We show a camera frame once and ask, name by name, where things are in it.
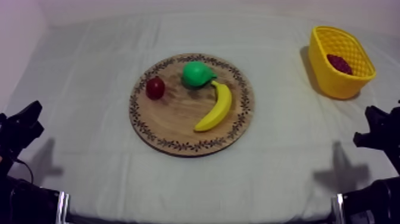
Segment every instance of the banana stem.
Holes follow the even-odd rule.
[[[219,85],[219,83],[216,82],[215,80],[212,80],[212,81],[211,81],[211,84],[212,84],[213,86],[215,86],[215,87],[217,87],[217,86]]]

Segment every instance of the toy fruit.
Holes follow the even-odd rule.
[[[149,79],[146,83],[146,94],[150,99],[160,99],[163,97],[165,92],[165,84],[164,81],[155,76],[152,79]]]
[[[353,75],[353,71],[347,62],[339,56],[328,54],[326,56],[328,58],[329,63],[337,70],[341,71],[342,73],[351,74]]]
[[[216,77],[211,68],[203,62],[191,61],[183,68],[182,81],[188,86],[199,87]]]
[[[219,84],[216,81],[211,81],[211,84],[216,88],[217,103],[195,126],[195,131],[198,132],[210,130],[219,124],[228,114],[232,104],[232,94],[227,85]]]

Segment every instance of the green fruit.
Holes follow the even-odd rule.
[[[211,68],[206,66],[203,62],[191,61],[183,68],[182,81],[184,81],[186,85],[199,87],[216,77]]]

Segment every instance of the decorative leaf border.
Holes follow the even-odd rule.
[[[189,142],[179,142],[179,141],[169,141],[166,140],[165,138],[161,139],[157,137],[147,126],[147,124],[143,121],[140,120],[140,113],[138,112],[140,109],[140,106],[138,104],[138,95],[145,89],[146,82],[151,79],[153,76],[155,76],[160,70],[167,68],[171,64],[174,64],[175,62],[178,63],[185,63],[185,62],[190,62],[190,61],[203,61],[205,63],[212,64],[213,66],[220,67],[222,69],[226,69],[229,72],[233,74],[233,78],[238,82],[240,86],[240,91],[241,91],[241,96],[240,96],[240,107],[242,108],[242,112],[237,114],[237,121],[235,121],[232,125],[232,128],[230,131],[227,132],[227,136],[221,137],[221,138],[215,138],[213,140],[204,140],[204,141],[199,141],[195,144],[191,144]],[[173,148],[178,151],[181,150],[194,150],[198,152],[201,149],[209,149],[213,146],[216,145],[222,145],[223,143],[226,143],[227,139],[234,139],[238,134],[240,134],[239,130],[244,126],[246,123],[246,117],[248,116],[249,112],[251,111],[250,109],[250,99],[249,99],[249,89],[247,87],[247,83],[245,79],[243,78],[242,74],[240,71],[231,66],[228,63],[219,61],[216,58],[209,57],[203,54],[195,54],[195,55],[190,55],[190,56],[181,56],[176,59],[174,58],[168,58],[164,61],[161,61],[157,63],[156,65],[153,66],[153,68],[149,71],[147,71],[144,74],[144,77],[142,76],[140,78],[140,82],[137,87],[134,88],[133,95],[130,96],[130,104],[129,104],[129,113],[132,116],[132,125],[136,127],[136,130],[139,131],[140,133],[144,134],[147,140],[150,140],[152,142],[156,141],[157,145],[161,147],[168,147],[168,148]]]

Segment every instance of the white wall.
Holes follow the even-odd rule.
[[[4,110],[46,27],[35,0],[0,0],[0,111]]]
[[[113,15],[159,11],[257,10],[329,21],[400,36],[399,0],[39,0],[59,26]]]

